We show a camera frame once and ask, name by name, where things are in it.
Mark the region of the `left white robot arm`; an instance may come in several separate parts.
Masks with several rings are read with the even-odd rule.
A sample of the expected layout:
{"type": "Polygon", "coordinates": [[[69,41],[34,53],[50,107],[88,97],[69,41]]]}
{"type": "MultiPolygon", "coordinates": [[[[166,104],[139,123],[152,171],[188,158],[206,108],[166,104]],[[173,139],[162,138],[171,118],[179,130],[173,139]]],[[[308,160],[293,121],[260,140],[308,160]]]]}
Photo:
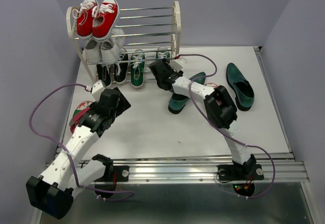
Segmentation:
{"type": "Polygon", "coordinates": [[[115,119],[131,107],[119,88],[91,89],[95,101],[82,113],[68,143],[38,177],[26,182],[29,202],[35,208],[56,219],[62,219],[71,209],[75,197],[85,189],[95,192],[98,198],[112,201],[118,175],[113,161],[97,154],[80,170],[76,166],[86,152],[110,128],[115,119]]]}

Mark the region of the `left red sneaker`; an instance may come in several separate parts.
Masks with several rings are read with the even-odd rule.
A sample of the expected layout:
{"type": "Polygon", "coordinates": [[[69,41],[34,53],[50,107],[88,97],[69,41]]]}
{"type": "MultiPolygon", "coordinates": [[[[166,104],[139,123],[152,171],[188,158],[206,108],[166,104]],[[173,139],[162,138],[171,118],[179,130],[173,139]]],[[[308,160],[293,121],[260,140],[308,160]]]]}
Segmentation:
{"type": "Polygon", "coordinates": [[[86,40],[92,37],[92,10],[97,5],[97,0],[84,0],[79,9],[72,11],[72,16],[76,19],[77,35],[80,39],[86,40]]]}

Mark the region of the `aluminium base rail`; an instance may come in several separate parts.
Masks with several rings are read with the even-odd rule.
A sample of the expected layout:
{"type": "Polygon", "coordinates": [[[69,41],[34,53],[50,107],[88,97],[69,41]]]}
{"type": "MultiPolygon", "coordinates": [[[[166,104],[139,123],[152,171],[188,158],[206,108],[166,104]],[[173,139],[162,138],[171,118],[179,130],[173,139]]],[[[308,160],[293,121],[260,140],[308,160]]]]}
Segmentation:
{"type": "MultiPolygon", "coordinates": [[[[308,182],[303,162],[295,161],[291,153],[272,155],[275,183],[308,182]]],[[[128,184],[210,184],[218,183],[219,165],[230,165],[231,157],[207,156],[156,159],[115,159],[115,166],[129,166],[128,184]]]]}

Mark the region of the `right dark green loafer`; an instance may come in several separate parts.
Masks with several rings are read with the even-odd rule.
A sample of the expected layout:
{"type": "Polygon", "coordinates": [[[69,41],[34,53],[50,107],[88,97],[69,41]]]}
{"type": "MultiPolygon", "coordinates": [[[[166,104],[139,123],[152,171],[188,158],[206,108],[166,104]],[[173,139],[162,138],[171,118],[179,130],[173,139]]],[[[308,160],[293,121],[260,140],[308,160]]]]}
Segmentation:
{"type": "Polygon", "coordinates": [[[255,99],[253,88],[234,63],[227,65],[226,80],[235,93],[237,108],[241,111],[250,110],[255,99]]]}

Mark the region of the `white sneaker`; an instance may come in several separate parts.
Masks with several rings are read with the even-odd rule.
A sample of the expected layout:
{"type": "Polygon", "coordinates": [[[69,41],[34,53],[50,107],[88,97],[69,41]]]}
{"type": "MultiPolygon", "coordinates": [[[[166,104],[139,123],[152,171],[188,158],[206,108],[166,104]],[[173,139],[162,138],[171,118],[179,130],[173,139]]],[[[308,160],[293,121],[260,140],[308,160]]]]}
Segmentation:
{"type": "Polygon", "coordinates": [[[89,40],[84,48],[86,60],[90,64],[98,64],[102,59],[101,45],[94,39],[89,40]]]}
{"type": "Polygon", "coordinates": [[[112,65],[119,59],[119,53],[124,45],[124,31],[115,28],[111,32],[111,37],[101,44],[102,61],[105,65],[112,65]]]}

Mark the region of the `right red sneaker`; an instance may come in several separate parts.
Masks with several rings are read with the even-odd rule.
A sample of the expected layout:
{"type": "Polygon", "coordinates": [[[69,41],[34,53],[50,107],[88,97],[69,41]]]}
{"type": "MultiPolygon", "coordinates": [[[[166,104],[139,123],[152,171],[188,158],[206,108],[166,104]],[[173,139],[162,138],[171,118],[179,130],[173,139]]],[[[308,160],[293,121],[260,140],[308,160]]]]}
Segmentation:
{"type": "Polygon", "coordinates": [[[107,40],[120,16],[117,0],[103,0],[92,8],[92,35],[97,42],[107,40]]]}

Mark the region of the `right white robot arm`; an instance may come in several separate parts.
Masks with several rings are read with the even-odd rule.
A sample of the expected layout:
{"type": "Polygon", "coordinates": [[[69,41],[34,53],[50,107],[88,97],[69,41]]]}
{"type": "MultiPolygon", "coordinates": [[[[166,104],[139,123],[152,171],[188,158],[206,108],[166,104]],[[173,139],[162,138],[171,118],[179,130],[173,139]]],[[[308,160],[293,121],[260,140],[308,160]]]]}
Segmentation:
{"type": "Polygon", "coordinates": [[[205,108],[203,116],[224,136],[231,151],[232,165],[219,167],[223,181],[243,180],[254,174],[256,159],[244,143],[240,143],[234,135],[232,124],[237,120],[237,107],[224,86],[205,86],[207,77],[200,72],[186,78],[181,70],[180,59],[167,61],[165,58],[149,65],[160,89],[172,93],[168,110],[173,114],[180,113],[187,100],[205,108]]]}

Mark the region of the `cream metal shoe rack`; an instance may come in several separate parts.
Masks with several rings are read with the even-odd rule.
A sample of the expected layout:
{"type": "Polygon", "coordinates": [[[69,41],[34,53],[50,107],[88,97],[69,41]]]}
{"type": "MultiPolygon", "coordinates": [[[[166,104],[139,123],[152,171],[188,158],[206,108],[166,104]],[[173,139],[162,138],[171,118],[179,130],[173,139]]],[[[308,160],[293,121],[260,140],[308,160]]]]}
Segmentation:
{"type": "MultiPolygon", "coordinates": [[[[70,40],[83,64],[91,81],[97,77],[96,65],[90,64],[83,52],[83,45],[77,36],[77,20],[73,18],[73,11],[78,7],[69,7],[66,12],[67,31],[70,40]]],[[[153,54],[159,46],[167,47],[166,51],[173,56],[180,50],[181,41],[181,11],[178,1],[173,1],[169,6],[121,8],[120,17],[115,28],[121,28],[123,35],[111,35],[111,37],[125,38],[124,48],[126,54],[132,54],[136,49],[142,49],[145,59],[139,62],[150,64],[156,60],[153,54]]]]}

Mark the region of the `dark green loafer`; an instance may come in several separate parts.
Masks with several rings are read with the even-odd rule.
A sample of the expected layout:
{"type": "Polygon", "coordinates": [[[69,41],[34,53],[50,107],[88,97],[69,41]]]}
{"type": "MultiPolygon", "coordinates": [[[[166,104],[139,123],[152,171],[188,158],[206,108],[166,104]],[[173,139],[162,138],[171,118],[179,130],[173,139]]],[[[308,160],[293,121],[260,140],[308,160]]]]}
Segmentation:
{"type": "Polygon", "coordinates": [[[237,108],[241,111],[250,110],[255,99],[253,88],[234,63],[227,65],[226,80],[235,93],[237,108]]]}
{"type": "MultiPolygon", "coordinates": [[[[190,80],[194,79],[195,82],[199,84],[204,84],[206,80],[205,76],[206,76],[205,72],[199,72],[193,75],[192,77],[190,77],[190,80]]],[[[179,114],[185,107],[188,100],[189,97],[186,97],[181,94],[173,93],[168,103],[169,112],[171,112],[172,114],[179,114]]]]}

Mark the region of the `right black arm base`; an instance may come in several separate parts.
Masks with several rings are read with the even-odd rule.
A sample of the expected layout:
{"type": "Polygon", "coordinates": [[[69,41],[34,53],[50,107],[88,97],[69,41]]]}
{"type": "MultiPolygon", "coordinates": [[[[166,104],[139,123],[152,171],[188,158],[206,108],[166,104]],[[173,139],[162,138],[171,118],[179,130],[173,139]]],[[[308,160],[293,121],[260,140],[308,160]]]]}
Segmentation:
{"type": "Polygon", "coordinates": [[[262,166],[254,165],[252,171],[245,173],[235,165],[218,165],[216,180],[220,183],[231,183],[236,194],[252,197],[255,192],[255,181],[264,180],[262,166]]]}

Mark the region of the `left dark green loafer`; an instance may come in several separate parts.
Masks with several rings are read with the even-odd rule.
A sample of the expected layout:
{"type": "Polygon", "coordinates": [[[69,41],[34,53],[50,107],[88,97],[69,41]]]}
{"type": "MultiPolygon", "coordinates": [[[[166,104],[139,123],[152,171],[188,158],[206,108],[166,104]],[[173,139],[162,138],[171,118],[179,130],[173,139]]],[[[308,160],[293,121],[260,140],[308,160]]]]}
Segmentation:
{"type": "MultiPolygon", "coordinates": [[[[190,80],[194,79],[195,82],[199,84],[204,84],[206,80],[205,76],[206,76],[205,72],[199,72],[193,75],[192,77],[190,77],[190,80]]],[[[181,94],[173,93],[168,103],[169,112],[171,112],[172,114],[179,114],[185,107],[188,100],[189,97],[186,97],[181,94]]]]}

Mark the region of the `red sneaker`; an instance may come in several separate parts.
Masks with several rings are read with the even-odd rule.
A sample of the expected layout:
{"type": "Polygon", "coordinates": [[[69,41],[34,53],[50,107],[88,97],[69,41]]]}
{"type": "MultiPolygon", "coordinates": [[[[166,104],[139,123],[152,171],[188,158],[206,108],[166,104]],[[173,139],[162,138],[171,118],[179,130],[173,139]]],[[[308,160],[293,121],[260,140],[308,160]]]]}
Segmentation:
{"type": "Polygon", "coordinates": [[[84,0],[79,9],[72,11],[72,16],[76,19],[77,35],[80,39],[86,40],[92,37],[92,10],[97,5],[97,0],[84,0]]]}
{"type": "Polygon", "coordinates": [[[97,42],[107,40],[120,16],[117,0],[103,0],[92,8],[92,35],[97,42]]]}

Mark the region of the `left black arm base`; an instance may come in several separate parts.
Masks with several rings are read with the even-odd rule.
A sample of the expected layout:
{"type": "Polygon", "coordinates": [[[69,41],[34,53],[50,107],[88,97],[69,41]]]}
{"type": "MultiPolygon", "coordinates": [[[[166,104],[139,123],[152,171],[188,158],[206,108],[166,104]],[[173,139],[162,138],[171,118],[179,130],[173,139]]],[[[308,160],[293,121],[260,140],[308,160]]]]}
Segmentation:
{"type": "Polygon", "coordinates": [[[111,166],[105,170],[103,177],[95,181],[95,188],[108,191],[116,191],[117,184],[128,182],[129,166],[111,166]]]}

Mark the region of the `green sneaker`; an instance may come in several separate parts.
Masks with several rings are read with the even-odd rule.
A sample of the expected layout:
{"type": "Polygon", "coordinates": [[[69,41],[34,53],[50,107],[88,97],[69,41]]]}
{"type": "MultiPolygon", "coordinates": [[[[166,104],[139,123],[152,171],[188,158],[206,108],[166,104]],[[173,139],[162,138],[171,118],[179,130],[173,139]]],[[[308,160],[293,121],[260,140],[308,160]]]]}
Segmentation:
{"type": "Polygon", "coordinates": [[[142,49],[136,50],[132,56],[130,63],[131,70],[131,84],[134,88],[139,89],[144,83],[144,68],[145,68],[145,54],[142,49]]]}
{"type": "Polygon", "coordinates": [[[166,46],[159,46],[156,50],[155,58],[157,60],[166,59],[167,62],[170,61],[170,50],[166,46]]]}

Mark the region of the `right black sneaker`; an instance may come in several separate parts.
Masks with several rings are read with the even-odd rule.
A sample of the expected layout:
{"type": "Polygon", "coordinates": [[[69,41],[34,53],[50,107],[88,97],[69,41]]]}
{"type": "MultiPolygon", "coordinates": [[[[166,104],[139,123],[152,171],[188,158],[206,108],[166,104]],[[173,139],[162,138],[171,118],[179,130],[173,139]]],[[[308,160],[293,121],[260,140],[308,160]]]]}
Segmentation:
{"type": "Polygon", "coordinates": [[[121,48],[117,62],[114,64],[114,80],[117,84],[123,84],[126,81],[129,62],[128,54],[125,48],[121,48]]]}

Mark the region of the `left white sneaker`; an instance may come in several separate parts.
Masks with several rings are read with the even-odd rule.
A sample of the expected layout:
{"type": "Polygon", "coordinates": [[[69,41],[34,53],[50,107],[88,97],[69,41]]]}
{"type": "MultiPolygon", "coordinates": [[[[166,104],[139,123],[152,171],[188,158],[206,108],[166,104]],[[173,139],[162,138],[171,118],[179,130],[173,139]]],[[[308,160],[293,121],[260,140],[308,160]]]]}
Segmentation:
{"type": "Polygon", "coordinates": [[[98,64],[102,59],[101,45],[94,39],[89,40],[84,48],[86,60],[90,64],[98,64]]]}

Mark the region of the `right white sneaker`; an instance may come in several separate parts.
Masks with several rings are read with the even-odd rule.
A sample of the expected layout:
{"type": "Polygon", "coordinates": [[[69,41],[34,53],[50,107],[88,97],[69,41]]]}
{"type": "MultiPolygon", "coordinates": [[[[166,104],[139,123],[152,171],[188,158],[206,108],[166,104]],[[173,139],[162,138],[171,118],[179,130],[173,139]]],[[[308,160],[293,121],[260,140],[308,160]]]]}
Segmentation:
{"type": "Polygon", "coordinates": [[[111,32],[111,37],[101,44],[102,61],[105,65],[112,65],[119,59],[119,53],[124,45],[124,31],[115,28],[111,32]]]}

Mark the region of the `black sneaker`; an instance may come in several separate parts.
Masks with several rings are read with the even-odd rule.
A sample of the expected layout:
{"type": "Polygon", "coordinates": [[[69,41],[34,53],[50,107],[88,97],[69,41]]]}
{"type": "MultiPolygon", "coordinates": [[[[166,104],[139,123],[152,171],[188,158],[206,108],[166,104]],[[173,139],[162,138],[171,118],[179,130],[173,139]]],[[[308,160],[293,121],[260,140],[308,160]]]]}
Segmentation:
{"type": "Polygon", "coordinates": [[[106,87],[111,86],[110,65],[96,65],[99,80],[102,80],[106,87]]]}
{"type": "Polygon", "coordinates": [[[123,84],[126,81],[129,62],[128,54],[125,48],[121,48],[117,62],[114,64],[114,80],[117,84],[123,84]]]}

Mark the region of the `left black sneaker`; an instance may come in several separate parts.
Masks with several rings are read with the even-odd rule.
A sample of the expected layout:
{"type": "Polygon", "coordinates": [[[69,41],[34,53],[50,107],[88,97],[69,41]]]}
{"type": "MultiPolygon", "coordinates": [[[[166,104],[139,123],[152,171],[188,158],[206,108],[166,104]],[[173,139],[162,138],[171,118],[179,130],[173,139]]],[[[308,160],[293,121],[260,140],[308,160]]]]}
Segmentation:
{"type": "Polygon", "coordinates": [[[96,65],[99,80],[102,80],[106,87],[111,86],[110,65],[96,65]]]}

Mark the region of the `pink flip-flop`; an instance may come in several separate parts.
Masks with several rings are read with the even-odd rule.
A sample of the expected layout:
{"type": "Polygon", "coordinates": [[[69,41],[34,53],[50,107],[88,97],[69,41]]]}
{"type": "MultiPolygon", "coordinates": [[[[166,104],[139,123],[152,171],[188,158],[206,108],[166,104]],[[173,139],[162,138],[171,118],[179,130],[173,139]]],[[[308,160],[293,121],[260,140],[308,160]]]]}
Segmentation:
{"type": "Polygon", "coordinates": [[[73,113],[72,119],[69,122],[70,132],[73,134],[81,117],[89,110],[92,101],[84,101],[78,105],[73,113]]]}
{"type": "Polygon", "coordinates": [[[213,83],[213,82],[208,82],[208,83],[205,84],[205,86],[213,87],[213,88],[217,88],[218,87],[218,85],[215,84],[215,83],[213,83]]]}

